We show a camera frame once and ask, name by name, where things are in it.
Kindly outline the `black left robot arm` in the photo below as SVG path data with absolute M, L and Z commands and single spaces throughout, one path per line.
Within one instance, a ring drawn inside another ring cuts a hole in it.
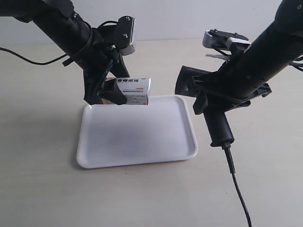
M 64 66 L 74 62 L 82 68 L 88 104 L 98 105 L 103 100 L 126 104 L 117 82 L 106 77 L 108 73 L 130 77 L 123 57 L 135 50 L 134 17 L 122 16 L 94 28 L 75 11 L 70 0 L 2 0 L 0 15 L 33 22 L 64 51 Z

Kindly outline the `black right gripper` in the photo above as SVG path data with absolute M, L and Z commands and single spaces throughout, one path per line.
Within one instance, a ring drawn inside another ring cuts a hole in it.
M 195 115 L 208 104 L 223 104 L 223 112 L 248 107 L 256 97 L 271 93 L 271 50 L 250 47 L 239 51 L 216 71 L 191 70 Z

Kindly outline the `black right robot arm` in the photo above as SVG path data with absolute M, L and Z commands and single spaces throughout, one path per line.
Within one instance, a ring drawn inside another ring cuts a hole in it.
M 198 115 L 249 106 L 252 99 L 269 95 L 268 81 L 302 56 L 303 3 L 282 1 L 274 21 L 253 42 L 211 29 L 204 34 L 203 46 L 220 52 L 224 63 L 213 72 L 183 66 L 175 94 L 195 98 Z

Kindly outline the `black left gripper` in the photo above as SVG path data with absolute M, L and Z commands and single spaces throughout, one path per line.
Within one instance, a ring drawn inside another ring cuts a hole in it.
M 104 42 L 98 30 L 92 28 L 87 43 L 77 53 L 63 62 L 68 66 L 75 62 L 83 69 L 84 101 L 90 105 L 124 105 L 126 97 L 118 87 L 116 79 L 106 79 L 108 73 L 117 78 L 129 78 L 119 50 Z

